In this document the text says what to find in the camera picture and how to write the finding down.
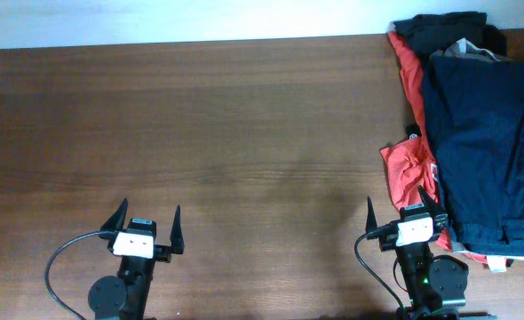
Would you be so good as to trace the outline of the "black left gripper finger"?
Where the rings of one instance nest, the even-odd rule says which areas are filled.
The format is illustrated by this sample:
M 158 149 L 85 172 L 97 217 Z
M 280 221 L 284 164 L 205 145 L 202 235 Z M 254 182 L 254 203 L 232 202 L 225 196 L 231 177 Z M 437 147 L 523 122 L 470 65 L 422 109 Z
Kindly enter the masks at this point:
M 181 227 L 181 208 L 178 205 L 175 211 L 172 227 L 171 227 L 171 234 L 170 234 L 170 241 L 171 241 L 171 253 L 172 254 L 183 254 L 185 250 L 185 243 L 184 243 L 184 237 Z
M 107 221 L 100 227 L 101 231 L 107 232 L 116 232 L 123 229 L 123 225 L 126 218 L 126 213 L 128 209 L 128 199 L 120 203 L 116 211 L 107 219 Z

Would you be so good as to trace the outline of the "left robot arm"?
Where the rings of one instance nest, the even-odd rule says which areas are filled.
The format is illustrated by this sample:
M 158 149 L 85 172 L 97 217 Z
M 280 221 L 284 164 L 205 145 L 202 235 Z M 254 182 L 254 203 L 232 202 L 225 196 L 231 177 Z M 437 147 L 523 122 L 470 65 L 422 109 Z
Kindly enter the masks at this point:
M 100 227 L 100 237 L 108 250 L 121 259 L 114 276 L 97 280 L 88 293 L 88 305 L 94 318 L 142 319 L 145 315 L 155 264 L 169 263 L 185 250 L 181 228 L 181 209 L 177 208 L 171 226 L 169 245 L 157 244 L 157 225 L 153 220 L 133 218 L 126 221 L 128 201 Z

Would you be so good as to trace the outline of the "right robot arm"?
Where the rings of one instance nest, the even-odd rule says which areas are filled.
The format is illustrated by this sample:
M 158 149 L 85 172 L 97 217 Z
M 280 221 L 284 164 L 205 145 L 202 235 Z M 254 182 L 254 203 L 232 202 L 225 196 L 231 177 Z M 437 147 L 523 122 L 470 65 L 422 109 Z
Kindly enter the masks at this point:
M 410 305 L 406 307 L 395 291 L 364 262 L 361 265 L 396 299 L 399 319 L 459 319 L 459 308 L 466 304 L 468 266 L 449 255 L 433 255 L 430 243 L 447 228 L 445 210 L 425 191 L 418 189 L 421 202 L 401 208 L 400 218 L 383 226 L 377 224 L 373 204 L 367 200 L 365 233 L 355 241 L 377 240 L 382 252 L 396 253 L 393 269 L 401 271 Z

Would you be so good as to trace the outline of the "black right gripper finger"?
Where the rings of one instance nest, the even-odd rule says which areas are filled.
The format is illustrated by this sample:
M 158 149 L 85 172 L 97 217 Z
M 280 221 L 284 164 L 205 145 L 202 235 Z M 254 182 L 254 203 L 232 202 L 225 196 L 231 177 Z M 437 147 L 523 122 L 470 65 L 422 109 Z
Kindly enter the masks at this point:
M 422 186 L 418 187 L 418 193 L 421 197 L 422 203 L 424 204 L 426 210 L 430 213 L 432 218 L 436 218 L 447 214 L 445 210 L 427 194 L 427 192 Z
M 367 211 L 365 231 L 367 233 L 370 233 L 377 229 L 377 219 L 376 219 L 376 215 L 374 212 L 373 203 L 369 196 L 367 197 L 367 206 L 368 206 L 367 208 L 368 211 Z

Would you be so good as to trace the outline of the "navy blue shorts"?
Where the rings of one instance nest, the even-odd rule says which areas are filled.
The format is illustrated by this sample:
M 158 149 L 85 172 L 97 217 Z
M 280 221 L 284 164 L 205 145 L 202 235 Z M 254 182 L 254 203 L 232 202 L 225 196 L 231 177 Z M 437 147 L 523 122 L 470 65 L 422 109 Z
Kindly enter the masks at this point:
M 524 256 L 524 64 L 436 56 L 422 92 L 452 239 Z

